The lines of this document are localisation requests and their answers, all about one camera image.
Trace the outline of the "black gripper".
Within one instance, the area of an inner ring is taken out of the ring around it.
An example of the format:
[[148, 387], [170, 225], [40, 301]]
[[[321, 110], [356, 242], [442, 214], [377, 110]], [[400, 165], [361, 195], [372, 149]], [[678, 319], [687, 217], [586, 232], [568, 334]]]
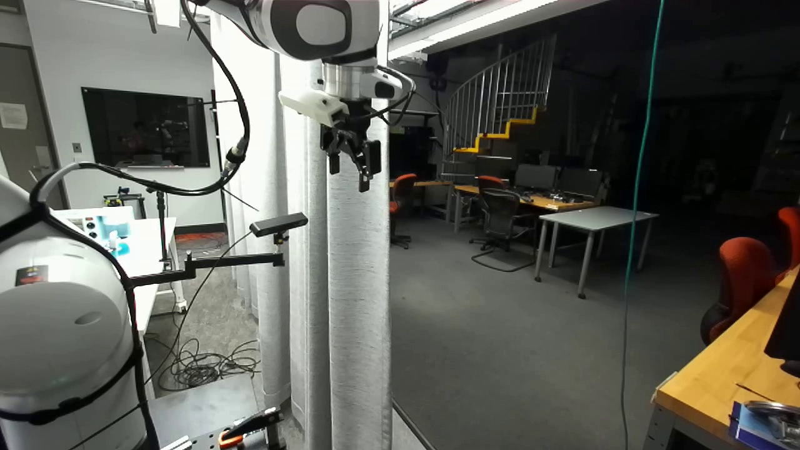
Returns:
[[361, 169], [361, 192], [370, 190], [372, 169], [381, 165], [381, 144], [367, 137], [376, 110], [367, 101], [348, 101], [348, 117], [336, 129], [323, 126], [321, 149], [330, 159], [330, 176], [341, 172], [341, 159], [348, 155]]

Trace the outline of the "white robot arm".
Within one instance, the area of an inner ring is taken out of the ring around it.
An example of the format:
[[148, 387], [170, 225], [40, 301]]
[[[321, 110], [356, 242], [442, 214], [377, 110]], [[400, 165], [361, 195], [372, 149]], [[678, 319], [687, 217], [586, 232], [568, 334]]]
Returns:
[[[315, 120], [330, 161], [350, 161], [357, 187], [381, 172], [370, 122], [416, 82], [381, 64], [382, 0], [177, 0], [230, 20], [250, 44], [323, 67], [277, 101]], [[135, 291], [200, 267], [133, 275], [115, 250], [48, 206], [63, 180], [2, 186], [2, 441], [8, 450], [157, 450], [145, 396]]]

